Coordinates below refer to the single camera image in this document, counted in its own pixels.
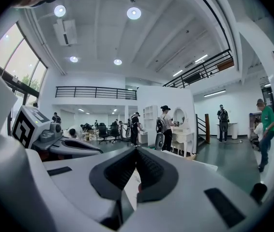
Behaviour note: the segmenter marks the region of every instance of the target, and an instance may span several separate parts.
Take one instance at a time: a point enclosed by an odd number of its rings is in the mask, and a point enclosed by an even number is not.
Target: office chair
[[[119,134],[119,126],[118,125],[111,125],[111,133],[110,136],[114,137],[113,140],[110,140],[110,142],[112,141],[112,143],[114,143],[116,140],[120,140],[120,134]]]
[[[107,128],[106,128],[106,126],[105,126],[105,125],[99,125],[99,126],[98,126],[98,130],[99,130],[98,136],[101,137],[101,138],[103,138],[101,141],[99,141],[99,144],[100,144],[101,142],[106,142],[106,143],[108,143],[107,140],[106,140],[106,138],[107,138],[109,135],[108,135],[108,133],[107,133]]]

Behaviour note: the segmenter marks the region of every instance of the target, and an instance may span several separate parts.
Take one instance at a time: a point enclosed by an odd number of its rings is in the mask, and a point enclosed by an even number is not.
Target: man in green shirt
[[[271,140],[274,137],[274,112],[269,106],[265,106],[262,99],[258,99],[257,107],[262,111],[262,123],[263,123],[263,139],[259,143],[262,159],[259,165],[259,171],[263,172],[264,167],[268,164],[268,149],[271,145]]]

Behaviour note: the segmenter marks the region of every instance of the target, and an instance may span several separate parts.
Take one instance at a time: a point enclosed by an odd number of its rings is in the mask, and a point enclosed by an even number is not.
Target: staircase
[[[209,124],[209,114],[205,114],[205,120],[202,120],[196,114],[196,136],[197,136],[197,148],[196,153],[198,153],[202,145],[210,144],[210,124]]]

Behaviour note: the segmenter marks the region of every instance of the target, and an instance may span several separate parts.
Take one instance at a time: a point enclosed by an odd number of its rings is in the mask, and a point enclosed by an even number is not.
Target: white pillar
[[[124,116],[125,116],[125,122],[123,122],[123,123],[127,123],[127,120],[129,118],[129,115],[128,115],[128,105],[125,105]]]
[[[252,49],[260,59],[267,76],[272,84],[274,94],[274,45],[267,35],[249,18],[237,22],[239,33],[248,41]],[[274,195],[274,139],[269,151],[269,163],[265,167],[261,180],[267,186],[267,194],[272,197]]]

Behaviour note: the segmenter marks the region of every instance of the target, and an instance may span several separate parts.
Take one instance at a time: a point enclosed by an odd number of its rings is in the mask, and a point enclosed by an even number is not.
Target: tree
[[[36,91],[39,91],[39,87],[40,87],[40,84],[38,82],[38,80],[34,79],[30,82],[30,76],[27,74],[26,76],[23,77],[22,79],[22,83],[26,84],[27,86],[29,85],[30,83],[30,87],[35,89]]]

